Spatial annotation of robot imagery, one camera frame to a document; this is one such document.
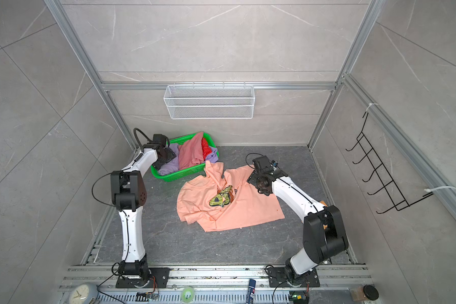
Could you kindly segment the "green plastic laundry basket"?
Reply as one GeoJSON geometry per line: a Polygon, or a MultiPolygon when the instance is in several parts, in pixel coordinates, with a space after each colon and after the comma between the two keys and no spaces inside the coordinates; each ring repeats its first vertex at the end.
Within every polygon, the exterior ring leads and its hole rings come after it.
{"type": "MultiPolygon", "coordinates": [[[[174,143],[177,143],[178,145],[182,145],[186,141],[192,139],[193,137],[195,137],[195,134],[189,134],[189,135],[184,135],[184,136],[181,136],[181,137],[178,137],[178,138],[170,139],[170,146],[172,146],[174,143]]],[[[210,134],[205,132],[203,134],[203,138],[206,139],[209,147],[217,148],[216,145],[215,145],[215,142],[212,139],[210,134]]],[[[173,172],[171,174],[164,175],[164,176],[161,176],[158,173],[157,169],[154,168],[153,166],[150,167],[150,171],[151,171],[153,177],[155,177],[157,179],[161,179],[161,180],[163,180],[165,182],[172,182],[172,181],[178,180],[178,179],[180,179],[182,177],[186,177],[186,176],[190,176],[191,174],[197,174],[199,172],[202,172],[204,170],[204,168],[205,168],[205,162],[203,162],[203,163],[201,163],[199,165],[195,165],[195,166],[186,168],[184,170],[179,170],[179,171],[173,172]]]]}

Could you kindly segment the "peach pink printed t-shirt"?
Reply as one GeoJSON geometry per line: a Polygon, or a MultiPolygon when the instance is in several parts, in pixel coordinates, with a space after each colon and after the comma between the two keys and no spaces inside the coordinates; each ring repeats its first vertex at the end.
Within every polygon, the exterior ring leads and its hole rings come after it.
{"type": "Polygon", "coordinates": [[[248,183],[252,172],[247,165],[225,170],[221,162],[206,162],[205,175],[186,182],[179,192],[180,220],[215,232],[284,219],[276,196],[260,194],[248,183]]]}

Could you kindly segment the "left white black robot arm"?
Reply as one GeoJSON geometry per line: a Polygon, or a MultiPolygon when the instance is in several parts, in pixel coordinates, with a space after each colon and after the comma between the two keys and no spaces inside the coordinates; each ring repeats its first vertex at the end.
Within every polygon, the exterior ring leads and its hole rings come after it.
{"type": "Polygon", "coordinates": [[[120,215],[123,235],[122,259],[118,274],[121,279],[137,286],[149,283],[151,271],[146,259],[142,235],[142,212],[147,199],[143,176],[150,167],[159,169],[170,162],[176,154],[170,149],[170,141],[163,134],[154,134],[142,144],[138,134],[145,133],[134,129],[134,137],[139,145],[133,161],[122,170],[110,174],[111,202],[120,215]]]}

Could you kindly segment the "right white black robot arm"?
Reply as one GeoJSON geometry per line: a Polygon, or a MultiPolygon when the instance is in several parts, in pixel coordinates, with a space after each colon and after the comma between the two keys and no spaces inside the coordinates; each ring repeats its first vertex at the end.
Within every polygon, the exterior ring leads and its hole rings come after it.
{"type": "Polygon", "coordinates": [[[317,266],[349,247],[340,210],[316,201],[298,187],[278,164],[261,155],[252,160],[247,182],[262,195],[275,195],[288,205],[303,223],[303,248],[284,267],[285,282],[295,286],[317,266]]]}

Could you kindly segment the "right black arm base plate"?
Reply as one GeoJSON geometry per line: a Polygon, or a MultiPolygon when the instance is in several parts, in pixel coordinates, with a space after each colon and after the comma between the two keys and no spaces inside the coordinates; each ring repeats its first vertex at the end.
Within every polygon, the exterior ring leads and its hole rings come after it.
{"type": "Polygon", "coordinates": [[[302,275],[297,275],[292,273],[288,266],[275,267],[273,265],[266,265],[264,271],[272,288],[320,287],[319,276],[315,269],[302,275]]]}

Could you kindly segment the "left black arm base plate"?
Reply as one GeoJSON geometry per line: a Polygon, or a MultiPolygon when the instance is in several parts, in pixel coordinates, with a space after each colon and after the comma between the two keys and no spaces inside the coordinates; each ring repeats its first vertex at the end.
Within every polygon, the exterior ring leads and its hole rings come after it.
{"type": "Polygon", "coordinates": [[[145,278],[139,276],[119,276],[116,288],[165,288],[169,279],[169,268],[151,268],[145,278]]]}

